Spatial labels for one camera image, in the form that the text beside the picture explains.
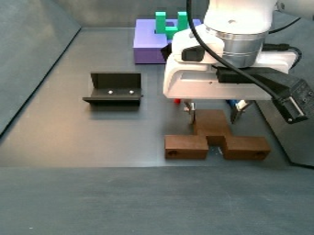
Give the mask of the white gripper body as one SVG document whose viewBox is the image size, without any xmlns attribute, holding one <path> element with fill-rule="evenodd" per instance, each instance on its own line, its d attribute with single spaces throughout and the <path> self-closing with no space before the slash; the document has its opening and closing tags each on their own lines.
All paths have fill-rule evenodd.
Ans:
<svg viewBox="0 0 314 235">
<path fill-rule="evenodd" d="M 195 27 L 196 32 L 214 53 L 234 67 L 269 67 L 287 73 L 297 55 L 291 51 L 262 51 L 266 34 L 229 34 Z M 201 61 L 184 61 L 184 49 L 202 50 L 190 29 L 172 37 L 172 52 L 164 70 L 163 94 L 180 99 L 247 99 L 269 100 L 271 96 L 251 82 L 221 82 L 217 67 L 221 62 L 202 51 Z"/>
</svg>

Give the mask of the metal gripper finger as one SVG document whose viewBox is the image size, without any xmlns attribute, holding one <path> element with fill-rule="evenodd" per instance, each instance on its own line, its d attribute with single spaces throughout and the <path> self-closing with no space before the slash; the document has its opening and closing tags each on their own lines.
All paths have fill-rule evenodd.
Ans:
<svg viewBox="0 0 314 235">
<path fill-rule="evenodd" d="M 195 122 L 195 111 L 196 111 L 195 103 L 191 100 L 186 99 L 184 105 L 186 105 L 184 111 L 190 115 L 190 123 L 194 123 Z"/>
<path fill-rule="evenodd" d="M 251 104 L 253 104 L 251 101 L 241 100 L 231 105 L 231 123 L 237 122 L 237 120 L 239 119 L 239 117 L 242 116 L 243 112 L 246 111 L 246 109 Z"/>
</svg>

